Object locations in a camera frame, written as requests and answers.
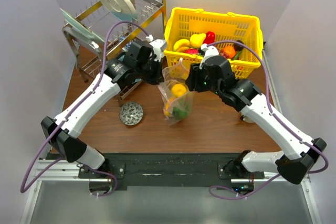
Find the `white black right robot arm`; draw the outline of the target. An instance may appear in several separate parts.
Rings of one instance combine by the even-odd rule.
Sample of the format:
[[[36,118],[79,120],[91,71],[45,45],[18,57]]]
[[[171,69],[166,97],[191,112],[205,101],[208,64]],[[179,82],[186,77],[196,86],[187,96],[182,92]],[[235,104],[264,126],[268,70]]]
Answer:
[[[222,56],[191,64],[186,84],[190,91],[216,94],[226,105],[256,123],[281,148],[278,152],[243,151],[228,166],[239,178],[254,172],[271,172],[297,185],[327,146],[323,139],[305,134],[268,104],[267,97],[250,80],[235,78]]]

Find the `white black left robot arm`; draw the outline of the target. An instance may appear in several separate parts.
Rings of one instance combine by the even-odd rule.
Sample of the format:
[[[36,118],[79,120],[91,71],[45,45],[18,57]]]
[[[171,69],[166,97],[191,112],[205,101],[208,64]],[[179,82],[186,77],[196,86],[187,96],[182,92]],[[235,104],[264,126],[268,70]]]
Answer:
[[[157,85],[163,81],[162,60],[167,43],[163,39],[152,42],[136,40],[127,52],[109,60],[92,84],[55,118],[45,117],[41,126],[48,143],[68,162],[89,166],[97,178],[108,174],[107,159],[98,150],[79,139],[92,117],[110,99],[136,79]]]

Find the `clear zip top bag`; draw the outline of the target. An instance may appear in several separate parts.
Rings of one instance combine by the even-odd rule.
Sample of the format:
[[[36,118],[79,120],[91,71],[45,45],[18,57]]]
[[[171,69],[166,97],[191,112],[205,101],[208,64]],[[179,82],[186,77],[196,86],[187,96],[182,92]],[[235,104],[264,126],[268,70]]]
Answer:
[[[192,112],[194,93],[186,85],[189,70],[180,59],[177,64],[162,70],[163,82],[158,85],[163,106],[163,114],[168,125],[186,119]]]

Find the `green leafy vegetable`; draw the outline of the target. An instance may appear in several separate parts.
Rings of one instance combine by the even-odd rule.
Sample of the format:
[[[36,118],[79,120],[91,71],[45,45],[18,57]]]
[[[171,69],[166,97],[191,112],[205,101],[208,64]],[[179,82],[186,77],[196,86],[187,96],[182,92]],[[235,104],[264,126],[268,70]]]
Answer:
[[[191,112],[191,105],[185,101],[178,101],[173,106],[173,117],[176,120],[185,119]]]

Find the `yellow pear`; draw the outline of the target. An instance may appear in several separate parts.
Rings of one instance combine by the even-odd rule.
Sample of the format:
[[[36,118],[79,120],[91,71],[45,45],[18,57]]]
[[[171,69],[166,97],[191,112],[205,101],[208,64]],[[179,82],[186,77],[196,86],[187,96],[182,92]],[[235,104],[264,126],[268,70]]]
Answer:
[[[199,48],[203,44],[205,38],[206,38],[206,34],[205,33],[193,34],[190,37],[190,44],[194,48]]]

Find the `red bell pepper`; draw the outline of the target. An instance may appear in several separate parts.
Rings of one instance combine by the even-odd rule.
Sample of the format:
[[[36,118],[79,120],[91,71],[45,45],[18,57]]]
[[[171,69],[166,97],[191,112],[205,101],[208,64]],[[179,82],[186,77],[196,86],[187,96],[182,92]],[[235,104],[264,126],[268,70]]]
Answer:
[[[216,37],[216,35],[215,35],[214,32],[212,32],[212,31],[208,31],[208,32],[206,33],[206,37],[205,37],[203,43],[204,43],[204,44],[211,44],[211,43],[214,43],[214,42],[215,42],[215,37]]]

